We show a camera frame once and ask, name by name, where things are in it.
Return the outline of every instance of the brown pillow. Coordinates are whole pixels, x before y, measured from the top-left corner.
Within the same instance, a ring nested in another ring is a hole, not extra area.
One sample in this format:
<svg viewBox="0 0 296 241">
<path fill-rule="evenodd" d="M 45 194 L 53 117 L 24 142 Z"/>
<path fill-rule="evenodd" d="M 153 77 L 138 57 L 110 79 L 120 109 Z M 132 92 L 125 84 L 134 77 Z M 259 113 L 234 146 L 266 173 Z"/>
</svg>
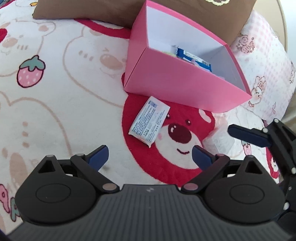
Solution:
<svg viewBox="0 0 296 241">
<path fill-rule="evenodd" d="M 204 26 L 229 45 L 256 0 L 154 0 Z M 39 0 L 35 19 L 87 18 L 131 28 L 145 0 Z"/>
</svg>

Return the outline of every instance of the pink box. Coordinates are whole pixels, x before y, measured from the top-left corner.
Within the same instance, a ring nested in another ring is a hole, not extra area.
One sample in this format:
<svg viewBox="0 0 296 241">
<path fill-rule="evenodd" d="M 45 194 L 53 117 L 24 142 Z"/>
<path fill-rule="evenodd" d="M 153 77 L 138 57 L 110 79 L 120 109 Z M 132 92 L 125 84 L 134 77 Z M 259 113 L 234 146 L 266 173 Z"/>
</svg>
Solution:
<svg viewBox="0 0 296 241">
<path fill-rule="evenodd" d="M 212 73 L 163 53 L 174 53 L 176 46 L 209 62 Z M 152 1 L 145 2 L 132 27 L 124 89 L 215 113 L 229 111 L 252 97 L 223 40 Z"/>
</svg>

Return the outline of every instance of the pink strawberry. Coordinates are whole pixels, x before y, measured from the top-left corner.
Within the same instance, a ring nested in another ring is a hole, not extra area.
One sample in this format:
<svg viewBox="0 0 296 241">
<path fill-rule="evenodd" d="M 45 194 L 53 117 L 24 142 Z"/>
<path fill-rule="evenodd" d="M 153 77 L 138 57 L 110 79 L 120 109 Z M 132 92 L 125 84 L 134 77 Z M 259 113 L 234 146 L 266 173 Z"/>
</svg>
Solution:
<svg viewBox="0 0 296 241">
<path fill-rule="evenodd" d="M 35 55 L 20 65 L 17 83 L 23 88 L 32 87 L 41 80 L 44 70 L 45 63 Z"/>
<path fill-rule="evenodd" d="M 250 143 L 242 141 L 242 147 L 244 149 L 244 153 L 246 156 L 252 154 L 252 149 L 251 149 Z"/>
</svg>

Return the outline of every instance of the wall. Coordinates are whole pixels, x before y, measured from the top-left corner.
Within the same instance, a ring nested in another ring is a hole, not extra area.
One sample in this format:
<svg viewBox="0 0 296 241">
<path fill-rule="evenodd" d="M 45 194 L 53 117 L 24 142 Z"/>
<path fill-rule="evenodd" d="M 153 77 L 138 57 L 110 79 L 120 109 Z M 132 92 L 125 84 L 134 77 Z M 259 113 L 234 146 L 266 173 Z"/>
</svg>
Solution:
<svg viewBox="0 0 296 241">
<path fill-rule="evenodd" d="M 287 22 L 288 55 L 296 65 L 296 0 L 280 0 Z"/>
</svg>

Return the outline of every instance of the white packet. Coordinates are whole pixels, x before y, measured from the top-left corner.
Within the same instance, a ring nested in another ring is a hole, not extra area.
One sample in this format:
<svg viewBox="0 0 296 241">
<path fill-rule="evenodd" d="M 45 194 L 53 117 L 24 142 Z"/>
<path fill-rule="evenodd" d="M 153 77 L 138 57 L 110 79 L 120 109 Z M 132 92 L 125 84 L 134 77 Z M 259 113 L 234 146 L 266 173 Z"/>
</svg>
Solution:
<svg viewBox="0 0 296 241">
<path fill-rule="evenodd" d="M 151 96 L 134 120 L 128 134 L 151 147 L 165 121 L 170 107 Z"/>
<path fill-rule="evenodd" d="M 202 141 L 202 144 L 213 155 L 218 153 L 227 155 L 234 144 L 234 138 L 227 132 L 228 123 L 225 116 L 215 119 L 215 129 Z"/>
</svg>

